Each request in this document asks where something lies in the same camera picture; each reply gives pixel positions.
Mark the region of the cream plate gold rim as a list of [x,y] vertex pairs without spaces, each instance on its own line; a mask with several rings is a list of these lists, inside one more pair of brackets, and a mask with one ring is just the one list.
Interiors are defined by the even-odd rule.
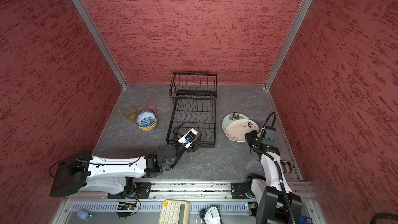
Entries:
[[245,134],[251,131],[259,131],[259,126],[256,122],[249,119],[238,119],[226,127],[225,134],[231,141],[245,142]]

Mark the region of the blue floral white bowl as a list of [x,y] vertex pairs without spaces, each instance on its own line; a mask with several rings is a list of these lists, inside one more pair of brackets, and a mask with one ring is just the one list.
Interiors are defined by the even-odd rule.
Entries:
[[142,111],[137,115],[135,122],[140,128],[148,128],[153,125],[155,119],[156,116],[154,112]]

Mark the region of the pink drinking glass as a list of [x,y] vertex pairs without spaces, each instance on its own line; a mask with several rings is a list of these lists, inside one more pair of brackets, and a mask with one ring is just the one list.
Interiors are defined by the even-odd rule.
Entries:
[[155,112],[155,110],[156,110],[155,100],[151,97],[146,97],[146,98],[142,99],[141,106],[144,111]]

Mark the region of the mint green plate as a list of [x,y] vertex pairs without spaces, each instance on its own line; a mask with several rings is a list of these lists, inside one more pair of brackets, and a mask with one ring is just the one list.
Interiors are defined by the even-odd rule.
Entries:
[[232,123],[233,121],[240,120],[240,119],[249,119],[248,116],[241,114],[241,113],[230,113],[226,115],[222,120],[222,130],[226,132],[227,126]]

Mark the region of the amber drinking glass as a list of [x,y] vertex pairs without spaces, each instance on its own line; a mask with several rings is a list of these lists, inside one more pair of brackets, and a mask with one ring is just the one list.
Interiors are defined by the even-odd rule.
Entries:
[[123,116],[130,122],[135,122],[136,117],[138,116],[137,108],[134,105],[126,107],[122,113]]

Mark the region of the yellow bowl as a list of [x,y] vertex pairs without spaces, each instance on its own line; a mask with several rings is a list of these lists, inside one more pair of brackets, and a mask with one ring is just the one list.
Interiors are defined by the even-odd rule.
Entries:
[[139,128],[140,128],[141,130],[148,131],[148,130],[154,129],[156,126],[157,126],[157,123],[155,122],[153,125],[151,125],[151,126],[149,126],[149,127],[145,127],[145,128],[139,127]]

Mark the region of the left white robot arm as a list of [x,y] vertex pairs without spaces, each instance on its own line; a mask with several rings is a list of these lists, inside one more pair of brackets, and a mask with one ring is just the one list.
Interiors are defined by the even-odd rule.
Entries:
[[105,192],[111,199],[138,197],[134,184],[136,178],[152,178],[172,170],[185,152],[195,152],[200,147],[202,135],[196,129],[181,133],[177,126],[170,144],[159,146],[151,153],[138,158],[110,159],[92,156],[82,150],[57,163],[50,196],[67,197],[80,191]]

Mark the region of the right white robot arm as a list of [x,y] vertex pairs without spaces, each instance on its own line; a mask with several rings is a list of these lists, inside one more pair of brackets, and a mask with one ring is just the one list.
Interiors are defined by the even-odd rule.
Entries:
[[279,149],[265,140],[266,129],[245,134],[250,150],[258,156],[265,178],[247,177],[247,195],[256,198],[257,224],[298,224],[302,200],[289,187],[281,163]]

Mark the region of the yellow calculator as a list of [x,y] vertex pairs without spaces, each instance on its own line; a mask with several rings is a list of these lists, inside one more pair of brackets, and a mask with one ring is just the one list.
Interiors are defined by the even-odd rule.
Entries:
[[159,224],[188,224],[189,216],[188,201],[165,200],[161,206]]

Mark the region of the teal alarm clock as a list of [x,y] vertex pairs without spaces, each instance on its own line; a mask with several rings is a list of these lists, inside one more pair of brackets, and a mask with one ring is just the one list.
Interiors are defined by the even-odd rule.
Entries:
[[200,210],[199,218],[202,224],[222,224],[221,213],[216,205]]

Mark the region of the small grey cap object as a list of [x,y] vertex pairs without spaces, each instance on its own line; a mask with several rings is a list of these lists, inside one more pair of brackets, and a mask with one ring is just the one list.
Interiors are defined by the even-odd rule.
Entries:
[[80,210],[77,212],[77,216],[78,216],[79,219],[81,219],[81,220],[89,221],[89,220],[92,218],[93,214],[92,214],[91,212],[88,212],[88,211],[85,210],[85,209],[80,209]]

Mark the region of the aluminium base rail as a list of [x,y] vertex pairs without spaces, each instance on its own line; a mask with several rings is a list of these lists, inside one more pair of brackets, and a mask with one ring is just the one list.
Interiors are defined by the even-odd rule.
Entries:
[[249,186],[243,181],[137,179],[135,185],[137,195],[130,199],[90,191],[65,197],[52,223],[65,224],[71,220],[72,214],[81,209],[90,213],[126,212],[131,217],[157,214],[166,200],[189,202],[192,214],[210,205],[217,205],[224,217],[243,215],[252,220],[253,207],[257,203],[256,198],[248,193]]

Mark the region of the aluminium corner post right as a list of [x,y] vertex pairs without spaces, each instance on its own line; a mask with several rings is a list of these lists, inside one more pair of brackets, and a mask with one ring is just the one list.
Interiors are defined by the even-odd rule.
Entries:
[[274,79],[276,78],[276,75],[277,75],[277,73],[278,73],[278,71],[279,71],[288,51],[289,51],[291,44],[294,41],[294,38],[295,38],[305,16],[310,8],[312,1],[313,0],[302,0],[301,1],[301,4],[297,10],[295,17],[294,17],[292,25],[287,34],[287,37],[282,45],[282,48],[277,56],[275,64],[274,64],[274,66],[270,72],[270,75],[267,78],[267,81],[265,83],[266,90],[271,89],[272,83],[273,83]]

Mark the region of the aluminium corner post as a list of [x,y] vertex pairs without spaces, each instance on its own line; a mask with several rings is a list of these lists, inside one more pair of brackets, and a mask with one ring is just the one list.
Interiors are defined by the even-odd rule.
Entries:
[[292,25],[287,34],[287,37],[282,45],[282,48],[277,56],[275,64],[274,64],[274,66],[270,72],[270,75],[267,78],[267,81],[265,83],[266,90],[271,89],[272,83],[273,83],[274,79],[276,78],[276,75],[277,75],[277,73],[278,73],[278,71],[279,71],[288,51],[289,51],[291,44],[294,41],[294,38],[295,38],[305,16],[310,8],[312,1],[313,0],[302,0],[301,1],[301,4],[297,10],[295,17],[294,17]]
[[78,10],[83,21],[85,22],[92,37],[94,38],[95,42],[97,43],[99,49],[101,50],[102,54],[104,55],[106,61],[108,62],[111,70],[113,71],[114,75],[118,79],[123,90],[125,90],[126,87],[128,86],[128,82],[125,79],[116,60],[114,59],[114,56],[112,55],[110,49],[108,48],[105,40],[103,39],[99,29],[97,28],[96,24],[94,23],[94,20],[91,17],[88,9],[86,8],[84,1],[83,0],[72,0],[72,2],[75,5],[76,9]]

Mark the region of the aluminium corner post left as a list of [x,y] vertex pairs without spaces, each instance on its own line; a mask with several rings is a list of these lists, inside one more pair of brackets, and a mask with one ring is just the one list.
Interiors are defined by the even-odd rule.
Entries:
[[113,71],[114,75],[118,79],[123,90],[125,90],[126,87],[128,86],[128,82],[125,79],[116,60],[114,59],[114,56],[112,55],[110,49],[108,48],[105,40],[103,39],[99,29],[97,28],[96,24],[94,23],[94,20],[91,17],[88,9],[86,8],[84,1],[83,0],[72,0],[72,2],[75,5],[76,9],[78,10],[83,21],[85,22],[92,37],[94,38],[95,42],[97,43],[99,49],[101,50],[102,54],[104,55],[106,61],[108,62],[111,70]]

